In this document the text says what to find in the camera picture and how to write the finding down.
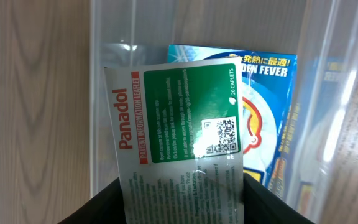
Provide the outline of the white green Panadol box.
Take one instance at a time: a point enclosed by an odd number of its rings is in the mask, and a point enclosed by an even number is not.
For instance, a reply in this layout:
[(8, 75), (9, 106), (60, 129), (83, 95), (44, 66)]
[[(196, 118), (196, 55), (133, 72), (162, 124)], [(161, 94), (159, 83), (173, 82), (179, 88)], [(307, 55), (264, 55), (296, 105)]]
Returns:
[(241, 60), (105, 68), (128, 223), (243, 223)]

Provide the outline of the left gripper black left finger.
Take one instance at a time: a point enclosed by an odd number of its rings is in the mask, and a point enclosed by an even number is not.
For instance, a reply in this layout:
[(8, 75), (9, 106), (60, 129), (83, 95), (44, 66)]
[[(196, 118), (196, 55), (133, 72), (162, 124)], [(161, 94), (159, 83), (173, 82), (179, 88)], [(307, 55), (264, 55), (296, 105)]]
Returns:
[(59, 224), (102, 223), (126, 224), (119, 178), (116, 178), (77, 211), (59, 222)]

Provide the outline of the blue Kool Fever box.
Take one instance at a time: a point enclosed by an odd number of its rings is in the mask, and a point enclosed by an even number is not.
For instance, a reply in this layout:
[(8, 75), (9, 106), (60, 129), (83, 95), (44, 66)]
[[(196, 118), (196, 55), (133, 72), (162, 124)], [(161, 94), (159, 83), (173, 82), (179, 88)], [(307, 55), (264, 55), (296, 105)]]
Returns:
[(295, 87), (298, 57), (252, 50), (172, 44), (169, 63), (192, 62), (223, 57), (242, 60), (243, 115), (246, 140), (244, 172), (273, 190), (285, 123)]

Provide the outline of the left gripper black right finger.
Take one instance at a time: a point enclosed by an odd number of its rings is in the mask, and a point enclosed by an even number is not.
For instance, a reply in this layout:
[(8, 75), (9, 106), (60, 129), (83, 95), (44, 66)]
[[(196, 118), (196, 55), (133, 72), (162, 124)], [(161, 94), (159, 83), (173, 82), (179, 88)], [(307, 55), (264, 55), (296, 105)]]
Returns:
[(245, 224), (313, 224), (249, 174), (243, 173), (243, 184)]

